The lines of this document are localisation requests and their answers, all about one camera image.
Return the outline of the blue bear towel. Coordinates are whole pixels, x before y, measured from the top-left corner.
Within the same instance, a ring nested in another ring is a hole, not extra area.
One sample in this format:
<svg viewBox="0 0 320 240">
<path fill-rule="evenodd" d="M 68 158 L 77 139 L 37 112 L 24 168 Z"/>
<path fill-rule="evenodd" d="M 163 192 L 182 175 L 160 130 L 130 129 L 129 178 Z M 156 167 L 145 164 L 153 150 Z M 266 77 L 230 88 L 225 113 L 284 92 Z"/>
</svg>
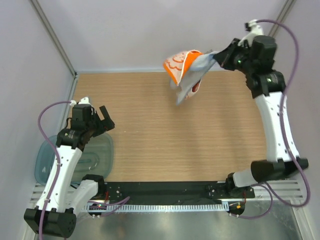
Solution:
<svg viewBox="0 0 320 240">
<path fill-rule="evenodd" d="M 170 88 L 176 91 L 177 106 L 197 93 L 203 76 L 217 62 L 214 59 L 217 53 L 217 51 L 202 53 L 195 49 L 186 50 L 164 61 L 163 68 L 170 76 Z"/>
</svg>

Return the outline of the orange and white towel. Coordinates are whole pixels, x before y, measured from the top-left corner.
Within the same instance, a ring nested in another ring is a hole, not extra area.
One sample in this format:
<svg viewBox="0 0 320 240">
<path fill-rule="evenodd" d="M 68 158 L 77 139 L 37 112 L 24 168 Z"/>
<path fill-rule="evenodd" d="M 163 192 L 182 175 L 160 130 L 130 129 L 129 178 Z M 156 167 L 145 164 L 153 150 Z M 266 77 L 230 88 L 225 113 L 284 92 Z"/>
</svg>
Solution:
<svg viewBox="0 0 320 240">
<path fill-rule="evenodd" d="M 204 54 L 198 50 L 185 50 L 168 57 L 163 68 L 170 77 L 169 85 L 176 92 L 176 104 L 193 97 L 199 90 L 202 76 L 192 71 L 193 63 Z"/>
</svg>

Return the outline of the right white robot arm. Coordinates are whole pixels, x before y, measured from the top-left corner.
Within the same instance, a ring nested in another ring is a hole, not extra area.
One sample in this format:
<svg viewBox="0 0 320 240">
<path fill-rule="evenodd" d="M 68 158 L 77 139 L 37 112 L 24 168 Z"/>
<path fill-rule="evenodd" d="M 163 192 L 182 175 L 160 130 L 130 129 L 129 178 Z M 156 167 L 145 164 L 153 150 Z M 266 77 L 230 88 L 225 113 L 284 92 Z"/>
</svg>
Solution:
<svg viewBox="0 0 320 240">
<path fill-rule="evenodd" d="M 273 69 L 276 50 L 274 38 L 258 35 L 252 43 L 247 40 L 241 43 L 235 38 L 214 55 L 223 69 L 244 74 L 260 112 L 266 139 L 265 160 L 255 160 L 248 169 L 227 176 L 225 192 L 231 198 L 237 198 L 251 185 L 284 180 L 309 166 L 308 159 L 300 157 L 291 134 L 285 107 L 285 78 Z"/>
</svg>

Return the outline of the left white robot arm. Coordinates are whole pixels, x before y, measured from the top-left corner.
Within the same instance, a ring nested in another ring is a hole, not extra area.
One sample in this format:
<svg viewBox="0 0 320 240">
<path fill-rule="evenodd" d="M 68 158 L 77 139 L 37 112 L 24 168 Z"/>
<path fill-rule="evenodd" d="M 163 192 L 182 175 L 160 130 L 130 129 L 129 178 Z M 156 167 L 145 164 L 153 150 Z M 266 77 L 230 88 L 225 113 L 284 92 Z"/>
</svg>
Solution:
<svg viewBox="0 0 320 240">
<path fill-rule="evenodd" d="M 100 106 L 101 119 L 89 103 L 73 106 L 71 117 L 52 146 L 55 159 L 45 188 L 34 208 L 28 208 L 24 220 L 38 234 L 69 238 L 75 230 L 77 217 L 92 198 L 101 200 L 107 191 L 103 176 L 86 174 L 72 195 L 68 195 L 76 165 L 86 144 L 115 128 L 106 107 Z"/>
</svg>

